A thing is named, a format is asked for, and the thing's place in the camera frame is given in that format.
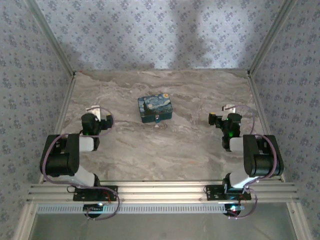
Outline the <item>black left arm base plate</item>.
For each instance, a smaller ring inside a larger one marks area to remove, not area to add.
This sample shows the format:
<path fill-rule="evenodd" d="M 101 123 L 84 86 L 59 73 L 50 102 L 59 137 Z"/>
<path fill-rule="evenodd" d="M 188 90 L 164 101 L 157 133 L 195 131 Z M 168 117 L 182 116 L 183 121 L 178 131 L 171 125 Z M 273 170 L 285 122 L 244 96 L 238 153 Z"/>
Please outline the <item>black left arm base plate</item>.
<path fill-rule="evenodd" d="M 107 189 L 76 188 L 73 192 L 75 202 L 116 202 L 116 195 Z"/>

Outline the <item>starry night print tin box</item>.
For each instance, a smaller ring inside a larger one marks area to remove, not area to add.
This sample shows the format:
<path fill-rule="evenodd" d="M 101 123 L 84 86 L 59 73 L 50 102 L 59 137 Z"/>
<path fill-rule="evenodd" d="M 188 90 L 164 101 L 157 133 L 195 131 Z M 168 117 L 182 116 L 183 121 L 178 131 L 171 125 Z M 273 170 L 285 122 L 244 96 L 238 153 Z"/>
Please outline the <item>starry night print tin box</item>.
<path fill-rule="evenodd" d="M 160 121 L 172 118 L 173 106 L 168 93 L 142 96 L 137 99 L 137 103 L 144 124 L 155 122 L 156 116 L 159 116 Z"/>

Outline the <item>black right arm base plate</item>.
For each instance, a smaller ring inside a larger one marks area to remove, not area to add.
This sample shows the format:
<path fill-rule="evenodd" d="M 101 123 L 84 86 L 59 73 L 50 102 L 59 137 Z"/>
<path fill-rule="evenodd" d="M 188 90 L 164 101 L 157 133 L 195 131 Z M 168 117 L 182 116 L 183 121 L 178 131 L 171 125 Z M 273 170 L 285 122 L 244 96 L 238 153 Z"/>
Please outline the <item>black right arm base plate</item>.
<path fill-rule="evenodd" d="M 251 194 L 245 192 L 241 188 L 228 188 L 226 185 L 206 185 L 203 188 L 204 193 L 208 201 L 217 200 L 251 200 Z"/>

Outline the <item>aluminium frame post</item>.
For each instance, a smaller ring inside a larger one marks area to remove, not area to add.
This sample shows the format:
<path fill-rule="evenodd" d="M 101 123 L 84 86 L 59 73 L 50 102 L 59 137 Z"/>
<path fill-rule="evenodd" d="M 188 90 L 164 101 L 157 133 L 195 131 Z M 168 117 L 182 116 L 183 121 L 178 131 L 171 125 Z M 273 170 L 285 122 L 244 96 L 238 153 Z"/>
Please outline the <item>aluminium frame post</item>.
<path fill-rule="evenodd" d="M 283 0 L 281 7 L 275 15 L 275 18 L 248 69 L 248 76 L 250 78 L 256 74 L 297 1 L 298 0 Z"/>
<path fill-rule="evenodd" d="M 26 5 L 28 6 L 29 10 L 31 11 L 33 17 L 35 18 L 37 24 L 39 25 L 40 29 L 42 30 L 43 34 L 45 35 L 46 39 L 50 43 L 54 53 L 56 54 L 57 58 L 59 59 L 60 63 L 62 64 L 63 68 L 67 71 L 67 73 L 73 77 L 74 70 L 67 58 L 67 55 L 63 51 L 58 39 L 55 37 L 54 32 L 52 31 L 49 23 L 47 22 L 45 15 L 43 14 L 42 10 L 40 9 L 36 0 L 24 0 Z"/>

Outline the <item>controller board with led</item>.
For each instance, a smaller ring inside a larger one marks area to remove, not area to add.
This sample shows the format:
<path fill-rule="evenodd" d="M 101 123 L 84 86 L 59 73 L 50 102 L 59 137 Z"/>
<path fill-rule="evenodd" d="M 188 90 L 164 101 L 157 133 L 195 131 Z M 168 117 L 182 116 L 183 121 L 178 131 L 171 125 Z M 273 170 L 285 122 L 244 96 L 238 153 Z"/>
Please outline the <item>controller board with led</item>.
<path fill-rule="evenodd" d="M 103 210 L 103 205 L 101 203 L 98 204 L 84 204 L 83 205 L 83 213 L 88 219 L 96 219 L 101 215 Z"/>
<path fill-rule="evenodd" d="M 240 216 L 241 211 L 245 209 L 244 205 L 241 205 L 239 203 L 226 203 L 224 205 L 225 213 L 223 213 L 225 216 L 227 216 L 229 219 L 234 218 L 238 219 Z"/>

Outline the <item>aluminium mounting rail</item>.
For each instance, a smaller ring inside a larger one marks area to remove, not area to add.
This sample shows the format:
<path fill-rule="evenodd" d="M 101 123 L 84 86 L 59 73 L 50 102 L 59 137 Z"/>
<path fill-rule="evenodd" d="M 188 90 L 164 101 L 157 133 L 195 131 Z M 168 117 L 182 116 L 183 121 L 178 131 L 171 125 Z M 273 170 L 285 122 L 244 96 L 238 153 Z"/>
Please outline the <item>aluminium mounting rail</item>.
<path fill-rule="evenodd" d="M 221 180 L 174 180 L 174 181 L 103 181 L 103 185 L 118 186 L 118 195 L 125 204 L 173 204 L 206 203 L 204 192 L 207 185 L 222 185 Z M 261 180 L 251 185 L 260 203 L 299 202 L 298 190 L 294 183 L 283 182 L 280 178 Z M 73 194 L 66 185 L 43 182 L 32 184 L 24 197 L 35 203 L 71 203 Z"/>

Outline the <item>aluminium side rail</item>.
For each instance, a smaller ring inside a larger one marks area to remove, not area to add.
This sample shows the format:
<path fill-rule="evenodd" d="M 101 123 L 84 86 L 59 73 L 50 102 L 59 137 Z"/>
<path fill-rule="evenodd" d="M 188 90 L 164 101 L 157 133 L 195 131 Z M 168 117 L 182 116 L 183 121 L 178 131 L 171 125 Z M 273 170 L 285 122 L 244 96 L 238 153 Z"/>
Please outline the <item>aluminium side rail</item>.
<path fill-rule="evenodd" d="M 75 86 L 75 83 L 76 83 L 75 78 L 76 78 L 76 74 L 77 73 L 78 73 L 77 71 L 74 71 L 73 75 L 72 75 L 72 77 L 70 79 L 70 83 L 68 85 L 66 94 L 65 94 L 63 102 L 62 102 L 62 106 L 61 106 L 61 109 L 60 109 L 59 117 L 57 119 L 54 131 L 53 131 L 54 134 L 58 134 L 59 135 L 62 132 L 63 128 L 64 128 L 63 125 L 64 125 L 64 122 L 65 122 L 65 117 L 66 117 L 66 114 L 67 114 L 67 111 L 68 111 L 68 107 L 69 107 L 69 103 L 70 103 L 70 100 L 71 100 L 71 97 L 72 97 L 74 86 Z"/>
<path fill-rule="evenodd" d="M 258 115 L 259 115 L 259 119 L 260 119 L 260 122 L 261 122 L 263 133 L 266 134 L 266 135 L 271 135 L 272 132 L 271 132 L 269 123 L 267 121 L 267 117 L 266 117 L 266 114 L 265 114 L 265 111 L 264 111 L 264 108 L 263 108 L 263 104 L 262 104 L 261 98 L 259 96 L 259 91 L 258 91 L 257 85 L 255 83 L 254 78 L 250 74 L 250 72 L 248 72 L 247 74 L 248 74 L 248 83 L 249 83 L 249 86 L 250 86 L 250 89 L 251 89 L 251 92 L 252 92 L 252 96 L 253 96 L 253 99 L 254 99 L 254 102 L 255 102 L 255 106 L 256 106 L 256 109 L 257 109 L 257 112 L 258 112 Z"/>

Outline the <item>left controller board with led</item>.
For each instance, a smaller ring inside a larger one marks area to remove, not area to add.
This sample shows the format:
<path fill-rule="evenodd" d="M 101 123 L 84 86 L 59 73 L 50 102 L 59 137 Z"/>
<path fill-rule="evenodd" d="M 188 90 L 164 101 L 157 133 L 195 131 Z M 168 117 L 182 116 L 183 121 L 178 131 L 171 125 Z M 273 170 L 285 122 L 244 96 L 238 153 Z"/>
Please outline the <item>left controller board with led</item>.
<path fill-rule="evenodd" d="M 84 204 L 83 205 L 83 213 L 88 219 L 96 219 L 101 215 L 103 210 L 103 205 L 101 203 L 98 204 Z"/>

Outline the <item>right controller board with led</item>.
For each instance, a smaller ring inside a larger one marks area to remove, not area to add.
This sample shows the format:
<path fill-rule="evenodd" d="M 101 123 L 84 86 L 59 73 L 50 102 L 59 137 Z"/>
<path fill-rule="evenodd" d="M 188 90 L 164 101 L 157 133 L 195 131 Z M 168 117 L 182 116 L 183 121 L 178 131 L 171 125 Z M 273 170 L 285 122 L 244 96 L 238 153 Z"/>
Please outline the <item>right controller board with led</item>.
<path fill-rule="evenodd" d="M 238 219 L 240 216 L 241 211 L 245 209 L 244 205 L 241 205 L 239 203 L 226 203 L 224 205 L 225 213 L 223 213 L 225 216 L 227 216 L 229 219 L 234 218 Z"/>

